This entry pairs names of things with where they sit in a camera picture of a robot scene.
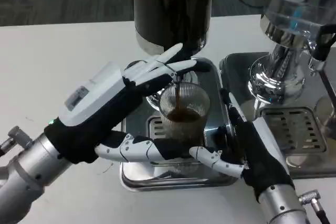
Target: white robotic finger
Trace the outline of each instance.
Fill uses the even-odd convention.
[[[137,69],[138,71],[131,77],[131,80],[136,80],[141,76],[149,73],[155,68],[161,67],[171,58],[173,58],[183,47],[182,43],[176,44],[175,46],[168,49],[166,52],[161,55],[151,57],[146,61],[146,64],[141,65],[141,69]]]
[[[150,80],[153,80],[159,76],[163,76],[164,74],[168,74],[169,76],[173,78],[176,75],[176,73],[192,68],[196,64],[197,64],[196,60],[185,60],[185,61],[180,61],[180,62],[164,65],[147,74],[142,75],[139,79],[135,80],[135,83],[136,85],[140,85]]]
[[[225,162],[221,160],[220,153],[211,153],[204,147],[192,147],[189,150],[189,154],[213,170],[232,177],[241,178],[241,174],[244,170],[243,165],[236,165]]]

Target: silver metal arm segment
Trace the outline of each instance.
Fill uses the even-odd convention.
[[[44,188],[61,175],[71,163],[60,156],[42,134],[31,148],[15,156],[0,168],[0,223],[22,220]]]
[[[94,149],[97,145],[99,155],[105,158],[113,156],[122,162],[167,159],[167,152],[160,152],[157,148],[162,144],[155,141],[134,138],[128,145],[122,138],[120,148],[107,148],[99,143],[141,104],[143,91],[150,92],[151,89],[148,91],[146,88],[151,87],[153,79],[154,88],[162,89],[173,79],[172,73],[191,71],[197,65],[195,60],[174,63],[178,60],[174,56],[181,48],[182,45],[177,45],[152,58],[155,60],[141,61],[124,72],[111,63],[107,64],[66,100],[63,114],[52,120],[36,140],[31,141],[20,131],[11,134],[0,145],[0,156],[16,143],[24,150],[7,166],[0,167],[0,223],[14,224],[22,220],[32,202],[44,193],[44,188],[71,164],[93,162],[97,158]]]

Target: humanoid robotic hand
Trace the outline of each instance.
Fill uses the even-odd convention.
[[[265,120],[247,121],[234,96],[225,89],[221,90],[221,95],[229,117],[227,141],[239,144],[234,150],[235,162],[232,163],[223,150],[200,146],[192,147],[190,155],[220,173],[243,178],[247,185],[253,187],[257,200],[264,190],[273,185],[294,188],[285,158]]]
[[[208,65],[197,60],[179,61],[176,54],[181,49],[182,44],[177,44],[161,55],[135,62],[124,72],[107,64],[66,100],[63,113],[45,128],[45,135],[73,164],[92,163],[98,156],[122,162],[179,156],[177,142],[174,145],[111,130],[142,103],[143,97],[163,89],[177,76],[191,70],[209,71]]]

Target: coffee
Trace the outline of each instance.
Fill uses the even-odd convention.
[[[176,108],[167,115],[167,118],[176,123],[192,123],[199,120],[201,116],[190,109]]]
[[[138,33],[164,50],[182,42],[197,50],[209,29],[212,0],[134,0]]]

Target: stainless steel tray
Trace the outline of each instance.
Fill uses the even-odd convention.
[[[254,111],[255,100],[247,88],[249,67],[255,60],[265,54],[267,54],[267,52],[232,54],[222,60],[219,65],[223,87],[228,89],[235,96],[242,111],[247,114],[248,117],[251,117],[254,113],[260,115],[260,111]],[[264,108],[292,109],[307,107],[310,111],[313,111],[317,101],[326,95],[327,92],[318,75],[315,77],[309,75],[308,60],[308,56],[301,57],[300,59],[302,70],[306,75],[305,87],[300,98],[291,104],[286,104],[285,107],[267,105]],[[333,69],[335,65],[336,49],[331,49],[325,70],[332,83],[336,81],[336,72]],[[290,166],[290,174],[293,178],[336,176],[336,141],[328,138],[325,138],[325,140],[324,138],[318,138],[317,140],[320,143],[326,143],[326,146],[314,150],[315,153],[313,153],[314,151],[312,150],[308,150],[306,154],[301,153],[300,155],[298,155],[298,153],[285,152],[287,163]]]
[[[227,122],[224,106],[219,90],[221,88],[216,67],[205,58],[197,58],[209,63],[212,70],[208,73],[197,73],[199,85],[208,93],[211,110],[204,131],[207,146],[217,147],[218,138],[214,137],[219,126]],[[146,99],[132,114],[122,122],[122,130],[134,136],[150,136],[150,122],[157,119],[158,111],[154,110]],[[120,166],[122,184],[129,190],[155,190],[191,187],[227,186],[237,179],[219,174],[196,160],[175,159],[163,163],[122,163]]]

